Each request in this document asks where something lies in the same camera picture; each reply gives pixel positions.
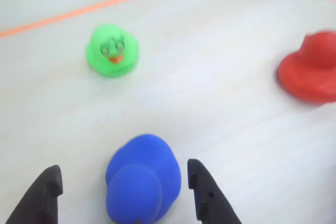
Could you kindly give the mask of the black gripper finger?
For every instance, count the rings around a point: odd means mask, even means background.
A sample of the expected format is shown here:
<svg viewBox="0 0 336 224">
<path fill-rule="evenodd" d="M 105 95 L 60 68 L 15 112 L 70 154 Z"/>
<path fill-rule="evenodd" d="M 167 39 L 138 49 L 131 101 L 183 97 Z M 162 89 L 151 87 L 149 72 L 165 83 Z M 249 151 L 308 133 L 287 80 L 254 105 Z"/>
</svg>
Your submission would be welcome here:
<svg viewBox="0 0 336 224">
<path fill-rule="evenodd" d="M 6 224 L 58 223 L 58 196 L 63 194 L 59 165 L 46 168 L 31 184 Z"/>
<path fill-rule="evenodd" d="M 197 220 L 203 224 L 241 224 L 231 204 L 203 163 L 187 161 L 188 187 L 194 190 Z"/>
</svg>

